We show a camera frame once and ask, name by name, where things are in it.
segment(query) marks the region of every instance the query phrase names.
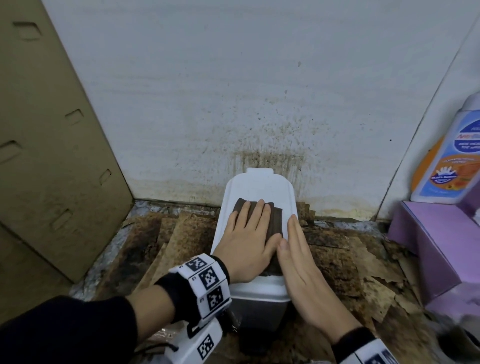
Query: fingernail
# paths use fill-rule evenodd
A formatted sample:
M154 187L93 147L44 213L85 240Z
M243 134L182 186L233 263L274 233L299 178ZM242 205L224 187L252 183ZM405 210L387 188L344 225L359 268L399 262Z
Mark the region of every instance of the fingernail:
M282 250L287 250L288 249L288 243L285 239L282 239L280 241L280 249L282 249Z

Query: plastic bottle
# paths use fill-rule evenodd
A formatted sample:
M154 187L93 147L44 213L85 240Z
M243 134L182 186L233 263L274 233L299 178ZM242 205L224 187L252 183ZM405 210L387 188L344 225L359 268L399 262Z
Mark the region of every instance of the plastic bottle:
M456 204L480 180L480 92L456 113L411 201Z

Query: cardboard panel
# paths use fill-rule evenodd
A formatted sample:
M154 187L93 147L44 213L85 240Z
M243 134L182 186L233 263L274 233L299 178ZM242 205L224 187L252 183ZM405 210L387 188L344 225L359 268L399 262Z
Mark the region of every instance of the cardboard panel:
M77 281L132 196L40 0L0 3L0 49L0 221Z
M66 294L71 283L0 226L0 325L49 298Z

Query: bottle label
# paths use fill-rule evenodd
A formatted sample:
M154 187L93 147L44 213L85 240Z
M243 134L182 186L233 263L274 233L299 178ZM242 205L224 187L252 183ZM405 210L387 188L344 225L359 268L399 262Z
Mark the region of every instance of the bottle label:
M480 170L480 111L469 112L420 191L421 196L455 198Z

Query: brown cloth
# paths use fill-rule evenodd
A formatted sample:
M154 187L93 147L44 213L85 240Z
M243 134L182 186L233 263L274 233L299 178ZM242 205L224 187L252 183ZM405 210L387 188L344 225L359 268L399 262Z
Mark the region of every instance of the brown cloth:
M243 198L239 198L235 207L233 207L233 211L237 211L240 213L243 204L246 202ZM278 207L274 207L273 202L267 202L268 205L272 208L272 213L270 214L270 222L268 223L268 230L267 236L265 238L265 243L270 239L270 237L278 232L282 234L282 209ZM257 205L256 201L250 201L250 208L248 210L247 222L250 220L250 216L252 216L253 209ZM261 276L281 276L282 270L280 269L280 264L278 262L278 258L275 255L272 257L270 264L267 268L260 274Z

